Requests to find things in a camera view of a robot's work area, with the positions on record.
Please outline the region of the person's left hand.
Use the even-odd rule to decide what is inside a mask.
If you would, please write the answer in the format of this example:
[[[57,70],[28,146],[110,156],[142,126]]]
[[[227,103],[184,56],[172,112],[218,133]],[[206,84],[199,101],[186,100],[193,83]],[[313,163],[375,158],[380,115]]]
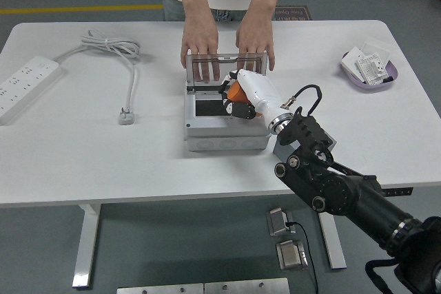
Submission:
[[[276,63],[271,16],[248,11],[236,31],[236,47],[240,53],[267,53],[269,70]]]

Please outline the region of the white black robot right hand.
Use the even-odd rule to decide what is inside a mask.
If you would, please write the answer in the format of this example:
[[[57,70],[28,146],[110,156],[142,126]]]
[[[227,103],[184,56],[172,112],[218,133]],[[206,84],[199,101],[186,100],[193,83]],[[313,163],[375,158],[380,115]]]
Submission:
[[[273,134],[279,133],[293,118],[265,75],[245,69],[230,72],[218,92],[229,115],[247,120],[262,116]]]

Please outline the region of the person's right hand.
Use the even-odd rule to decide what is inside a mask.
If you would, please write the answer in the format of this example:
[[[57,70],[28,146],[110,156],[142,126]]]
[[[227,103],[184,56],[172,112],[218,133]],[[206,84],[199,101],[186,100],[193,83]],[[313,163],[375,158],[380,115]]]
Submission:
[[[218,30],[211,11],[186,16],[180,55],[183,68],[187,68],[188,54],[214,55],[217,52]]]

